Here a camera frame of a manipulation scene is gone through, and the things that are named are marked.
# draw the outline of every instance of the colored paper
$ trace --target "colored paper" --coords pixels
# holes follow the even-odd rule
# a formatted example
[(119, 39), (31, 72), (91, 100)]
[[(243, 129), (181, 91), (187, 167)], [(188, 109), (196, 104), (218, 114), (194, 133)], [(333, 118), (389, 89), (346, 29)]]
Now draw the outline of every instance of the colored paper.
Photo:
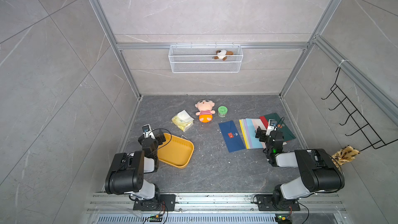
[(233, 121), (219, 123), (218, 126), (229, 152), (246, 149)]
[[(259, 118), (253, 118), (253, 119), (251, 119), (251, 121), (253, 122), (253, 126), (254, 126), (254, 129), (256, 130), (256, 132), (257, 132), (258, 127), (260, 127), (261, 130), (266, 130), (264, 124), (261, 122), (261, 120)], [(265, 149), (266, 144), (264, 142), (260, 142), (260, 143), (261, 143), (263, 149)]]
[(249, 135), (249, 133), (248, 133), (248, 124), (247, 124), (247, 121), (246, 121), (246, 119), (242, 119), (243, 120), (243, 125), (244, 125), (244, 127), (245, 127), (245, 134), (246, 134), (246, 137), (247, 137), (247, 139), (248, 139), (248, 143), (249, 143), (249, 149), (252, 149), (253, 148), (253, 145), (251, 144), (251, 139), (250, 139), (250, 135)]
[(268, 120), (264, 116), (261, 116), (260, 120), (263, 123), (264, 127), (267, 129), (268, 128)]
[(248, 136), (250, 137), (251, 147), (252, 149), (259, 149), (259, 148), (263, 149), (263, 145), (261, 144), (259, 139), (256, 138), (256, 129), (254, 129), (254, 125), (251, 120), (252, 120), (251, 118), (246, 119), (246, 123), (248, 125), (247, 133)]
[[(261, 120), (265, 119), (265, 121), (267, 122), (267, 126), (268, 126), (269, 119), (275, 119), (278, 122), (281, 120), (281, 118), (279, 117), (279, 115), (277, 113), (271, 113), (271, 114), (264, 115), (263, 117), (260, 117), (260, 119)], [(289, 127), (287, 127), (286, 122), (284, 122), (284, 126), (282, 126), (280, 128), (280, 131), (283, 132), (283, 139), (285, 142), (291, 141), (296, 138), (296, 136), (293, 135), (293, 133), (290, 131)]]
[(247, 136), (246, 136), (246, 133), (245, 133), (245, 128), (243, 127), (243, 120), (240, 119), (240, 120), (239, 120), (239, 123), (240, 123), (240, 128), (241, 128), (241, 130), (242, 130), (243, 139), (245, 140), (246, 149), (250, 149), (250, 148), (249, 148), (248, 139), (247, 139)]

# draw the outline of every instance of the red paper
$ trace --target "red paper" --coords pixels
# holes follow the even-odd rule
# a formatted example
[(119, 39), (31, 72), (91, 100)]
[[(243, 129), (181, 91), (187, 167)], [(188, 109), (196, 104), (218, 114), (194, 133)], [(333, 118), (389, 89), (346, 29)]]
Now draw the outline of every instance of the red paper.
[(264, 116), (261, 116), (260, 120), (263, 123), (263, 125), (265, 126), (265, 128), (267, 129), (268, 128), (268, 120)]

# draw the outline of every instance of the yellow tray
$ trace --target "yellow tray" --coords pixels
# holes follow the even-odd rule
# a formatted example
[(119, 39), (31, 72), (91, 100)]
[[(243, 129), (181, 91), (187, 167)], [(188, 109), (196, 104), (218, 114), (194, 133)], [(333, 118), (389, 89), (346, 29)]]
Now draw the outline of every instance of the yellow tray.
[(174, 135), (172, 135), (172, 139), (170, 140), (170, 134), (168, 133), (164, 133), (164, 136), (166, 137), (166, 142), (159, 146), (159, 160), (179, 169), (187, 167), (195, 149), (193, 143)]

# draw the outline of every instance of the yellow paper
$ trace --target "yellow paper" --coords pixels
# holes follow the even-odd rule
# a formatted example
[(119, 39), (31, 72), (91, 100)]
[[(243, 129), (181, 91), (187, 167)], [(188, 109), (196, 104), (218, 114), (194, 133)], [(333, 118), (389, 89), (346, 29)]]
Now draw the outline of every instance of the yellow paper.
[(245, 133), (245, 131), (244, 131), (244, 129), (243, 129), (243, 123), (242, 123), (242, 120), (241, 120), (241, 119), (239, 120), (239, 123), (240, 123), (240, 128), (241, 128), (241, 130), (242, 130), (243, 139), (245, 140), (246, 149), (249, 149), (249, 144), (248, 144), (248, 141), (247, 141), (247, 138), (246, 138), (246, 133)]

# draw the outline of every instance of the metal vent grille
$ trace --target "metal vent grille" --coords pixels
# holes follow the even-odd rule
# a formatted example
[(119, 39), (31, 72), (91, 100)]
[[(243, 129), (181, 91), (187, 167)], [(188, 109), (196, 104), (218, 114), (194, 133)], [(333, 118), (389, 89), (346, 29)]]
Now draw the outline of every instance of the metal vent grille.
[[(225, 61), (214, 59), (218, 50), (232, 51)], [(170, 66), (173, 73), (236, 73), (243, 53), (240, 45), (171, 45)]]
[[(97, 224), (142, 224), (150, 214), (100, 214)], [(275, 214), (169, 214), (171, 224), (277, 224)]]

